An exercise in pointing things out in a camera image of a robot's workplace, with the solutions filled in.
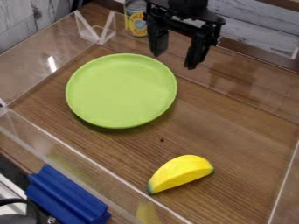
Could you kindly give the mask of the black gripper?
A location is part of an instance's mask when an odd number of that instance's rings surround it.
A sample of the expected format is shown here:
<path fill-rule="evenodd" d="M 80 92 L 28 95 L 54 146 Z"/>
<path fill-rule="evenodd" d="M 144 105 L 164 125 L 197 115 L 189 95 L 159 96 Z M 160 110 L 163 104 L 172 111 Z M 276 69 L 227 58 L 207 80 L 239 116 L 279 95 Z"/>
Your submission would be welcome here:
<path fill-rule="evenodd" d="M 168 47 L 168 31 L 192 37 L 184 66 L 192 70 L 219 42 L 225 19 L 208 9 L 209 0 L 145 0 L 149 49 L 155 57 Z"/>

